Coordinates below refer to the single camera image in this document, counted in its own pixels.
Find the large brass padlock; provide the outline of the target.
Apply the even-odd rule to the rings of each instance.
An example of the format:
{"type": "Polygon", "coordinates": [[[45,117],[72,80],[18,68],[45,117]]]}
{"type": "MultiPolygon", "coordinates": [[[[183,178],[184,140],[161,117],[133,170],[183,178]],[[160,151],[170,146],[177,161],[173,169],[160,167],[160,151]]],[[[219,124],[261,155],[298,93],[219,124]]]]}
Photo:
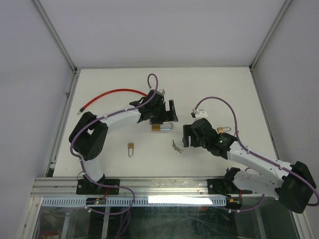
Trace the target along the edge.
{"type": "Polygon", "coordinates": [[[173,129],[171,122],[163,122],[162,124],[152,124],[152,131],[168,131],[173,129]]]}

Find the silver key bunch front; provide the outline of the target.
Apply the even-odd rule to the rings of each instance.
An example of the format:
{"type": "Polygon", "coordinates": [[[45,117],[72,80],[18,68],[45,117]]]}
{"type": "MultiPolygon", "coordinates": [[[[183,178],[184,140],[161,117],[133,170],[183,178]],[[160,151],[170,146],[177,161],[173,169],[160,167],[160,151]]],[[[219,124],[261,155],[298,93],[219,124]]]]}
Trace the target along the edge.
{"type": "Polygon", "coordinates": [[[179,152],[179,153],[182,153],[183,150],[180,149],[174,142],[174,140],[172,141],[172,147],[174,148],[175,151],[179,152]]]}

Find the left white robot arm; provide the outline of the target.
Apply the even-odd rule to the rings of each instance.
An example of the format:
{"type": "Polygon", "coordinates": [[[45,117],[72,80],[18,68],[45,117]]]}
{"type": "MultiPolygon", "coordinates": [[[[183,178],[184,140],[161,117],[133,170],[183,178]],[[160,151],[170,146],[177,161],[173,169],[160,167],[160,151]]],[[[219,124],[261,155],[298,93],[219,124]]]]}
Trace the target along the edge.
{"type": "Polygon", "coordinates": [[[149,121],[150,124],[178,122],[174,101],[169,100],[166,110],[164,92],[150,90],[147,96],[130,102],[125,108],[97,117],[86,112],[78,121],[69,136],[70,152],[80,160],[87,188],[93,193],[104,189],[105,175],[98,159],[102,152],[106,136],[122,127],[149,121]]]}

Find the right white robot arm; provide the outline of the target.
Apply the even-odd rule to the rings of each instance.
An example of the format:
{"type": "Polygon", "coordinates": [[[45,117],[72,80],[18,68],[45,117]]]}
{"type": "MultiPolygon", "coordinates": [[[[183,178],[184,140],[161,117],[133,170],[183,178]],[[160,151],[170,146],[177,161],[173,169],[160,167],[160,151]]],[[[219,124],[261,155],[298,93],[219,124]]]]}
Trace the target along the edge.
{"type": "Polygon", "coordinates": [[[287,209],[301,214],[310,205],[316,189],[309,168],[302,162],[294,164],[278,159],[267,159],[228,133],[218,133],[207,119],[201,118],[183,126],[184,147],[202,147],[216,157],[242,164],[254,173],[230,168],[223,177],[222,188],[259,192],[278,200],[287,209]]]}

